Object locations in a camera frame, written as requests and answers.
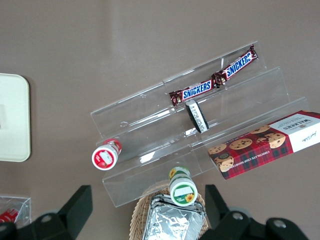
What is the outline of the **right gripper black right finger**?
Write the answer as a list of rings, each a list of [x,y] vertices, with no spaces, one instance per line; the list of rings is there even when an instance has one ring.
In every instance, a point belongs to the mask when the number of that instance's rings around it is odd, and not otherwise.
[[[280,217],[261,224],[240,210],[230,210],[214,184],[205,186],[205,210],[211,228],[201,240],[308,240],[294,222]]]

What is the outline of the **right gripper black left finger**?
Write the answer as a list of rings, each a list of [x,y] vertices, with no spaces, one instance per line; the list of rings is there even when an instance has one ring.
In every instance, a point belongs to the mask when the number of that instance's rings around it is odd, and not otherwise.
[[[92,187],[82,185],[57,212],[49,212],[17,228],[13,222],[0,224],[2,240],[75,240],[93,211]]]

